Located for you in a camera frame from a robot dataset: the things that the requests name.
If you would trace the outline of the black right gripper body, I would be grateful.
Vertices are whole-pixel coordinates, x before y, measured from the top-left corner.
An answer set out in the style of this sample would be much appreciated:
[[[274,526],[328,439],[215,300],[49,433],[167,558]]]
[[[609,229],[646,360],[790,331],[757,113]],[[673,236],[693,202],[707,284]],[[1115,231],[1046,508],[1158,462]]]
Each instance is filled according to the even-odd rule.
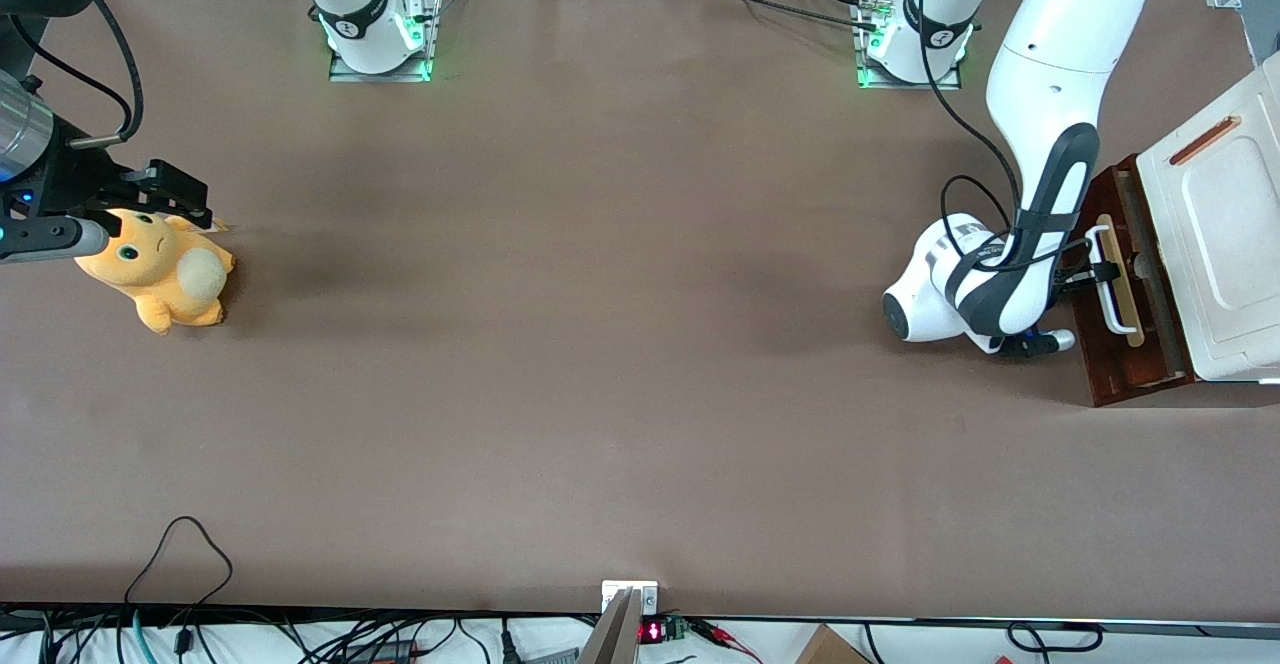
[[[76,125],[61,116],[28,123],[18,148],[3,132],[3,244],[78,244],[101,209],[124,209],[122,171],[102,148],[70,148]],[[116,235],[120,226],[104,226]]]

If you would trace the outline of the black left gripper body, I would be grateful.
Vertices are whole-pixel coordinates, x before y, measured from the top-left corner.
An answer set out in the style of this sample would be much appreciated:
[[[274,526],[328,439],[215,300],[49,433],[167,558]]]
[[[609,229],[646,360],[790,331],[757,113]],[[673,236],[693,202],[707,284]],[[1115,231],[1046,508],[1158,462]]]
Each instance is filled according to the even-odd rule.
[[[1053,273],[1050,299],[1060,299],[1065,292],[1073,290],[1073,287],[1078,287],[1079,281],[1087,281],[1088,278],[1091,278],[1089,249],[1084,249],[1084,255],[1074,264],[1066,264],[1061,260]]]

